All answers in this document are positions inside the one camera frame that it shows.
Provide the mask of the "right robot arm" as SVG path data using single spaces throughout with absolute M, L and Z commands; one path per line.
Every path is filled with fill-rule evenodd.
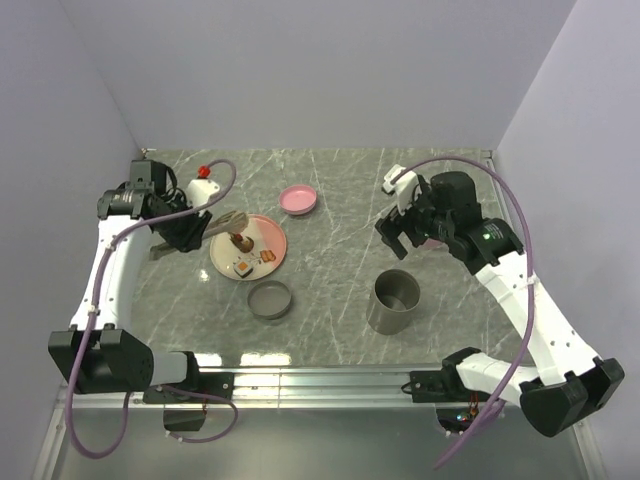
M 414 401 L 500 399 L 518 406 L 540 434 L 553 437 L 600 410 L 624 378 L 614 359 L 602 358 L 570 325 L 537 277 L 529 272 L 529 254 L 502 219 L 487 218 L 472 178 L 459 171 L 430 180 L 395 165 L 382 190 L 395 206 L 375 225 L 399 259 L 407 255 L 399 240 L 414 247 L 434 239 L 448 247 L 497 301 L 534 364 L 511 367 L 474 347 L 446 357 L 435 379 L 411 377 Z

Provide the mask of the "metal serving tongs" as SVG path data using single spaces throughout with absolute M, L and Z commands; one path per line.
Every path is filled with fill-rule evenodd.
M 214 221 L 211 221 L 205 228 L 202 239 L 211 238 L 218 234 L 241 234 L 249 225 L 249 214 L 244 211 L 230 211 Z M 149 259 L 159 260 L 160 258 L 176 251 L 164 242 L 150 249 Z

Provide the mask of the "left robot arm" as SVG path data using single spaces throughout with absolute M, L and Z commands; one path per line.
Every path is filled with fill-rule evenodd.
M 97 202 L 98 244 L 82 301 L 69 327 L 50 335 L 48 351 L 77 394 L 142 392 L 167 384 L 180 402 L 196 399 L 203 379 L 191 352 L 155 352 L 131 332 L 136 282 L 158 234 L 180 252 L 197 250 L 211 220 L 192 213 L 218 193 L 205 170 L 180 188 L 173 170 L 135 160 L 130 177 Z

